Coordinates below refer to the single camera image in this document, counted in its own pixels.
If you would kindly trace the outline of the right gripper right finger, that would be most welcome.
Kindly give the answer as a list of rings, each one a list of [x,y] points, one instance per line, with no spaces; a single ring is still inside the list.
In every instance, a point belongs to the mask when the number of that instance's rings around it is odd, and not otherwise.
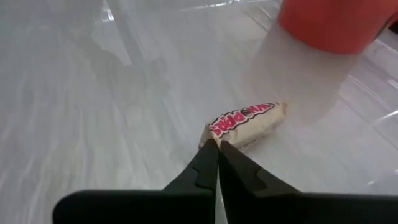
[[[397,224],[397,197],[301,192],[222,141],[219,178],[229,223]]]

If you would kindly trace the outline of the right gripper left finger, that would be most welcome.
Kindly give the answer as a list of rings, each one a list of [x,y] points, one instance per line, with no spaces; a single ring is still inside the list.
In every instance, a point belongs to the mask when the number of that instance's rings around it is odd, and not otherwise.
[[[219,148],[208,140],[162,190],[81,190],[62,198],[53,223],[214,223]]]

